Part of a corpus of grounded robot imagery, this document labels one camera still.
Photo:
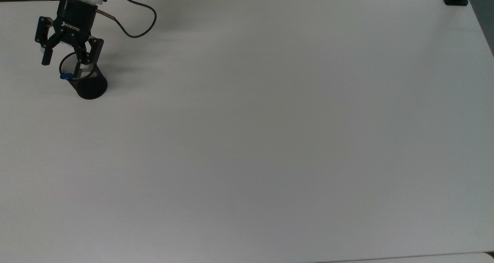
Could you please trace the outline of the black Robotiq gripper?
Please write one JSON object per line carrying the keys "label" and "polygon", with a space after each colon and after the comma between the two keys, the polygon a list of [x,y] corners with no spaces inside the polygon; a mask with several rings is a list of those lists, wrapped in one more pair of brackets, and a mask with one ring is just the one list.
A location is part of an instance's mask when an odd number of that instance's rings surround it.
{"label": "black Robotiq gripper", "polygon": [[62,42],[74,48],[74,78],[90,78],[93,75],[104,44],[104,40],[90,37],[97,8],[97,5],[81,0],[60,0],[55,20],[39,17],[35,42],[43,51],[43,66],[50,65],[53,48]]}

